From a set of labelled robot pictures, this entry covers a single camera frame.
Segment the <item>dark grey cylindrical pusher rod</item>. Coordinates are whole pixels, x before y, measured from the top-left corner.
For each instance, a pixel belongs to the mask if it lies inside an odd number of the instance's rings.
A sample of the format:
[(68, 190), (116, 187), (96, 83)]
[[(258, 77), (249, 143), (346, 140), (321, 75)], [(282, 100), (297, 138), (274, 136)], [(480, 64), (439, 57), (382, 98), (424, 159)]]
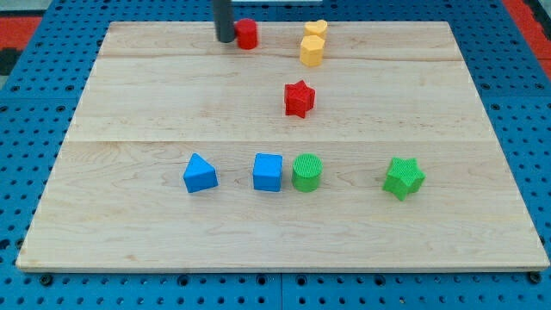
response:
[(235, 39), (233, 7), (231, 0), (212, 0), (214, 28), (219, 42), (230, 43)]

